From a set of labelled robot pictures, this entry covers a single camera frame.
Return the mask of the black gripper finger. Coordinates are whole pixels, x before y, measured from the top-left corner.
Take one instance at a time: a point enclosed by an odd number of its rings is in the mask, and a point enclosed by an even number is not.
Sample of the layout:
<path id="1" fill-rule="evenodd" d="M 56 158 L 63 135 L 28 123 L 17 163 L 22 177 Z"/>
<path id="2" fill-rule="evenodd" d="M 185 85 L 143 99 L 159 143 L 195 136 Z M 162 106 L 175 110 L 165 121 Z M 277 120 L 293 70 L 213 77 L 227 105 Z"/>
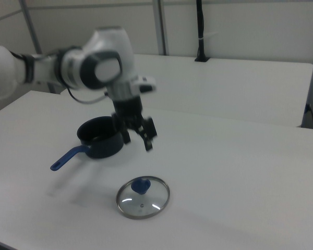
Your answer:
<path id="1" fill-rule="evenodd" d="M 118 116 L 116 113 L 111 114 L 113 127 L 116 132 L 120 133 L 123 139 L 124 144 L 128 144 L 131 142 L 131 138 L 128 132 L 128 128 L 126 127 L 125 121 L 123 118 Z"/>
<path id="2" fill-rule="evenodd" d="M 142 138 L 147 152 L 153 149 L 153 139 L 157 137 L 157 131 L 151 117 L 143 118 L 138 117 L 134 121 L 133 125 L 134 131 Z"/>

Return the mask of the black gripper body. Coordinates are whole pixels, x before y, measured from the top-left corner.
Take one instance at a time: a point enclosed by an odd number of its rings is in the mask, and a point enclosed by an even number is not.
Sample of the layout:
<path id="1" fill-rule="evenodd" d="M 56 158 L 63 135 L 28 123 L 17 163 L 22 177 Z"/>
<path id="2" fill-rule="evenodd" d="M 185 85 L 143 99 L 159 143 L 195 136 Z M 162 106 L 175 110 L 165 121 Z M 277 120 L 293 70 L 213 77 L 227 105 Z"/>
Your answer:
<path id="1" fill-rule="evenodd" d="M 113 101 L 112 119 L 116 126 L 140 128 L 142 126 L 142 102 L 139 96 L 125 101 Z"/>

